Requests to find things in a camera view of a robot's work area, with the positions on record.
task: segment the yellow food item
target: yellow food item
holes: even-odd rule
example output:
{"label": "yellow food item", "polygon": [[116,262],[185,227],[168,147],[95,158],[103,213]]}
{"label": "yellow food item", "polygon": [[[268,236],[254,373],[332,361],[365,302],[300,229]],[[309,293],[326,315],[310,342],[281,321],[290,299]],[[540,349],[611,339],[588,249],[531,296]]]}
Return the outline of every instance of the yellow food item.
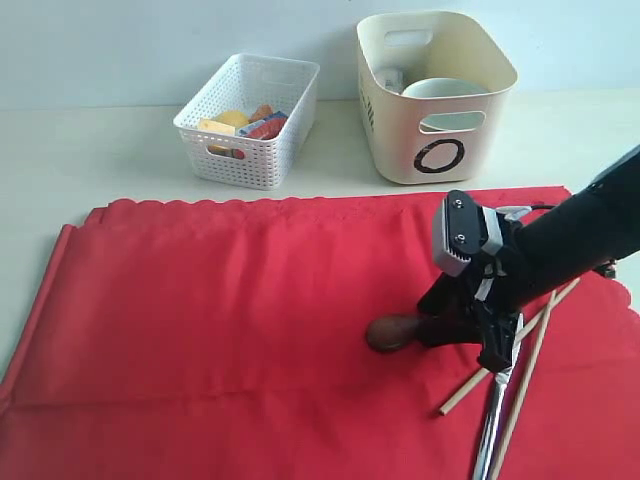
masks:
{"label": "yellow food item", "polygon": [[215,120],[209,120],[208,118],[201,118],[198,122],[198,130],[212,133],[222,133],[224,135],[235,135],[235,127],[223,123],[216,122]]}
{"label": "yellow food item", "polygon": [[240,110],[227,110],[213,119],[217,122],[233,125],[236,128],[242,128],[249,125],[249,118]]}
{"label": "yellow food item", "polygon": [[272,114],[273,108],[271,108],[271,105],[260,105],[253,115],[251,115],[251,118],[249,118],[249,123],[257,122],[258,120],[262,120],[264,117],[268,117]]}

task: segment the table surface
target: table surface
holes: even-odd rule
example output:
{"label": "table surface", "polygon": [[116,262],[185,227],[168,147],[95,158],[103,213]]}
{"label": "table surface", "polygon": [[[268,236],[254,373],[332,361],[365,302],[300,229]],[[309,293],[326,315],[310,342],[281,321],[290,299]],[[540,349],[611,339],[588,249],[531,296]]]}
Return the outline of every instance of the table surface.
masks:
{"label": "table surface", "polygon": [[[196,178],[172,118],[178,107],[0,112],[0,375],[12,355],[64,223],[127,197],[197,201],[343,197],[458,189],[583,188],[640,142],[640,89],[514,93],[481,173],[401,186],[373,166],[356,101],[319,102],[283,185],[264,192]],[[619,278],[640,306],[640,255]]]}

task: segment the yellow sponge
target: yellow sponge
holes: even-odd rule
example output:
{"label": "yellow sponge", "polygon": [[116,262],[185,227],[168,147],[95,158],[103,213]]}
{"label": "yellow sponge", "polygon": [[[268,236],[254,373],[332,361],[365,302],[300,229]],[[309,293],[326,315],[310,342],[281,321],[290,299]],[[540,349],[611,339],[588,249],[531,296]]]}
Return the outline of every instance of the yellow sponge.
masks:
{"label": "yellow sponge", "polygon": [[213,119],[218,122],[226,123],[227,125],[233,125],[236,128],[242,128],[249,125],[249,118],[240,110],[227,110]]}
{"label": "yellow sponge", "polygon": [[198,122],[198,130],[212,133],[222,133],[224,135],[236,134],[235,127],[222,122],[216,122],[215,120],[209,120],[208,118],[200,119],[200,121]]}

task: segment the chopstick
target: chopstick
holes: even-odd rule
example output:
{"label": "chopstick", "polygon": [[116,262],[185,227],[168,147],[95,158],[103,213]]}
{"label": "chopstick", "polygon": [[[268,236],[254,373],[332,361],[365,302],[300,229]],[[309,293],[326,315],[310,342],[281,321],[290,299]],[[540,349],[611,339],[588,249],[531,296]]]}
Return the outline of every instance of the chopstick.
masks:
{"label": "chopstick", "polygon": [[[580,278],[576,278],[575,280],[573,280],[569,285],[567,285],[559,294],[557,294],[557,296],[555,297],[555,299],[553,300],[553,302],[551,301],[551,299],[549,299],[549,302],[547,303],[547,305],[545,306],[545,308],[543,308],[542,310],[540,310],[535,317],[533,317],[531,320],[529,320],[526,325],[522,328],[522,330],[520,330],[518,332],[518,334],[516,335],[516,338],[514,340],[515,343],[517,342],[521,342],[522,339],[524,337],[526,337],[527,335],[529,335],[529,333],[531,333],[531,331],[535,328],[535,326],[538,324],[538,322],[542,319],[542,317],[544,316],[544,314],[546,313],[547,309],[549,309],[549,312],[551,312],[553,310],[553,308],[558,305],[560,302],[562,302],[562,300],[565,299],[565,297],[567,295],[569,295],[571,293],[571,291],[576,287],[576,285],[578,284],[578,282],[580,281]],[[469,392],[471,390],[473,390],[473,388],[480,383],[480,381],[489,373],[489,370],[487,370],[486,368],[481,368],[480,370],[478,370],[476,373],[473,374],[473,376],[471,378],[469,378],[469,380],[467,380],[465,382],[464,385],[462,385],[462,387],[460,387],[452,396],[451,398],[449,398],[449,400],[447,400],[439,409],[439,412],[441,415],[446,415],[447,413],[449,413],[453,407],[455,407],[460,400],[462,400],[464,397],[466,397]]]}
{"label": "chopstick", "polygon": [[549,325],[549,319],[551,318],[551,310],[553,310],[553,304],[556,299],[556,291],[554,290],[551,293],[551,298],[549,299],[549,303],[544,310],[544,315],[542,316],[542,321],[540,322],[540,328],[538,329],[538,336],[536,337],[536,342],[533,345],[533,350],[531,351],[531,356],[527,361],[527,366],[525,367],[524,374],[522,376],[522,380],[520,381],[520,386],[518,387],[518,393],[516,394],[516,398],[513,401],[513,405],[511,407],[511,412],[509,412],[509,418],[507,419],[507,424],[504,428],[504,433],[502,434],[502,440],[500,441],[500,446],[495,455],[494,464],[491,467],[490,477],[491,480],[496,480],[498,475],[500,474],[500,468],[502,468],[502,463],[504,462],[504,457],[507,454],[507,449],[509,448],[509,442],[511,441],[511,436],[513,435],[513,431],[516,428],[516,422],[518,421],[518,416],[520,415],[520,410],[522,409],[522,404],[524,403],[524,397],[527,394],[527,388],[529,387],[529,382],[531,381],[531,375],[533,374],[533,369],[536,367],[536,361],[538,360],[538,355],[540,354],[540,348],[542,347],[542,342],[544,340],[544,334],[547,331],[547,326]]}

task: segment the white wall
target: white wall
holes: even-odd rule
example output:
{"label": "white wall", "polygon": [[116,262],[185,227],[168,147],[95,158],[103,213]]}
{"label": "white wall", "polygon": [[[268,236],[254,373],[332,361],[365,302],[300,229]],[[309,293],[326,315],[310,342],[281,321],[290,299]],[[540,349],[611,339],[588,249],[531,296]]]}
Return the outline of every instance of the white wall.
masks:
{"label": "white wall", "polygon": [[237,52],[319,62],[321,98],[355,98],[357,21],[416,9],[475,17],[521,89],[640,86],[637,0],[12,0],[0,109],[182,104]]}

